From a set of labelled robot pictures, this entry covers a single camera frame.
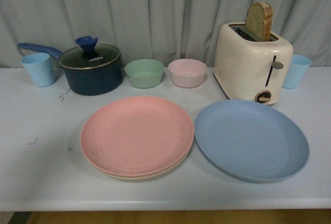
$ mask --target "cream toaster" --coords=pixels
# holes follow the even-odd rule
[[[292,45],[275,33],[259,42],[245,23],[227,23],[219,32],[213,73],[230,99],[274,104],[292,56]]]

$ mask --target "white table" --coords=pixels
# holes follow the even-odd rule
[[[180,88],[165,70],[161,84],[138,89],[125,77],[99,96],[69,90],[65,75],[36,87],[24,69],[0,69],[0,211],[228,210],[331,208],[331,68],[310,68],[271,108],[291,118],[310,144],[308,164],[273,183],[245,182],[213,166],[194,141],[184,161],[155,179],[128,182],[95,169],[80,149],[80,131],[102,106],[151,95],[182,106],[194,121],[225,100],[212,68],[202,85]]]

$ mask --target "toaster knob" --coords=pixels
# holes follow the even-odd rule
[[[258,92],[255,96],[255,101],[258,103],[266,103],[271,100],[271,92],[270,91],[261,91]]]

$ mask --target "light blue cup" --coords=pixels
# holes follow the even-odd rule
[[[34,53],[22,58],[21,63],[32,81],[38,87],[46,87],[55,82],[51,56],[47,53]]]
[[[309,58],[294,54],[283,83],[283,88],[296,88],[306,74],[310,64],[311,60]]]

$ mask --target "wooden floor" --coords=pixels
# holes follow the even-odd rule
[[[27,224],[331,224],[331,210],[33,212]]]

